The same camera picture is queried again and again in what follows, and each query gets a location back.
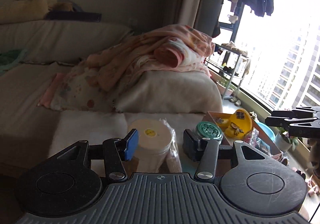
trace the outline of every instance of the yellow plate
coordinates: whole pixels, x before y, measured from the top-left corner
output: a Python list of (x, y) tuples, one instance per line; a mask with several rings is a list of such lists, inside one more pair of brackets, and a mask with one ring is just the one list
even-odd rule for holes
[(237, 109), (229, 118), (229, 124), (225, 135), (234, 139), (242, 139), (252, 129), (252, 119), (249, 113), (243, 109)]

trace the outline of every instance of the green cloth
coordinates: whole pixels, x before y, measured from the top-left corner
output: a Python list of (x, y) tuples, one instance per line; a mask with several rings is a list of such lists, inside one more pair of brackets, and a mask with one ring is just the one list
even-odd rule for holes
[(0, 76), (22, 61), (26, 53), (26, 49), (10, 50), (8, 52), (0, 53)]

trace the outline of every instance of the white pot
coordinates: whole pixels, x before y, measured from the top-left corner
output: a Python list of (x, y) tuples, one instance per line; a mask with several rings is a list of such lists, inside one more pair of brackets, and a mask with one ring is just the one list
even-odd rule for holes
[(284, 139), (281, 137), (281, 134), (278, 133), (276, 135), (276, 141), (275, 141), (275, 145), (282, 151), (282, 152), (286, 152), (289, 150), (289, 148), (292, 146), (292, 144), (287, 143), (286, 141), (284, 141)]

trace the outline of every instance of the pillow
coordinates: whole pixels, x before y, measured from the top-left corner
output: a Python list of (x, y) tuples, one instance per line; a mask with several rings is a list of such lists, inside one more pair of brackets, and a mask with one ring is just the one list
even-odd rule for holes
[(41, 20), (47, 13), (47, 0), (14, 1), (0, 7), (0, 25)]
[(76, 64), (79, 58), (120, 43), (131, 34), (124, 25), (80, 21), (31, 21), (0, 25), (0, 53), (27, 49), (25, 62)]
[(114, 95), (114, 106), (119, 112), (222, 112), (217, 85), (204, 73), (195, 71), (147, 71), (127, 92)]

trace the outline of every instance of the yellow cushion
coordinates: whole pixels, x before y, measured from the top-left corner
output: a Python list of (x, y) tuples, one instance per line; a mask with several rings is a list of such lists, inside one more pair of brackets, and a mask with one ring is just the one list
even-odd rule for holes
[(47, 0), (14, 1), (0, 7), (0, 25), (42, 20), (47, 13)]

